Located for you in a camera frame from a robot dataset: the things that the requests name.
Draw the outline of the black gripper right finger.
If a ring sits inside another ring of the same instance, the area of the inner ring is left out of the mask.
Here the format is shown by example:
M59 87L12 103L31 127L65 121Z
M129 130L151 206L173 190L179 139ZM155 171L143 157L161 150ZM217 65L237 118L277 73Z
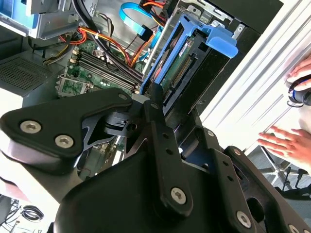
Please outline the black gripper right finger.
M215 223L222 233L309 233L310 227L238 148L220 147L216 135L203 127L193 109L187 126L201 153L187 162L206 166L216 205Z

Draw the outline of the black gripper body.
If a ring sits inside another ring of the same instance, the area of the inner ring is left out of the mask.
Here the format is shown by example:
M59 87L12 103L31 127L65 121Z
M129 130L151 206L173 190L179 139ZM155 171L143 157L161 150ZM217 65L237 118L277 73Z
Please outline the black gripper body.
M225 209L216 176L184 163L181 171L190 186L193 209L177 217L155 201L145 153L72 189L63 199L54 222L56 233L241 233L236 213Z

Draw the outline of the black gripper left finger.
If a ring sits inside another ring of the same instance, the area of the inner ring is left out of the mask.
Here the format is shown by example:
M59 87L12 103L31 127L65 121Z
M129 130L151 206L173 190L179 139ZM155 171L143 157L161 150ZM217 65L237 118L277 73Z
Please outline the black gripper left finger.
M160 207L177 217L187 217L193 209L158 84L143 101L110 88L13 110L1 117L0 128L8 139L1 147L6 156L53 175L73 171L85 150L122 136L125 160L147 155Z

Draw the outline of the person's left hand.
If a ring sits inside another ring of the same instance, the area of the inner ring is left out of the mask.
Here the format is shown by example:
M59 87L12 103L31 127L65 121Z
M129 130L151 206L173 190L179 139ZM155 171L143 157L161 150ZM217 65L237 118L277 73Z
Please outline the person's left hand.
M303 129L286 131L271 127L271 133L260 133L258 144L273 155L311 173L311 134Z

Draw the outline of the person's right hand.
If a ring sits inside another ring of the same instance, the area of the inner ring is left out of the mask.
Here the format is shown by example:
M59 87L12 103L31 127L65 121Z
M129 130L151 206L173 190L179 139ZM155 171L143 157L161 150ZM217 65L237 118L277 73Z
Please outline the person's right hand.
M294 70L290 73L287 81L293 83L299 78L308 76L311 74L311 56L300 62Z

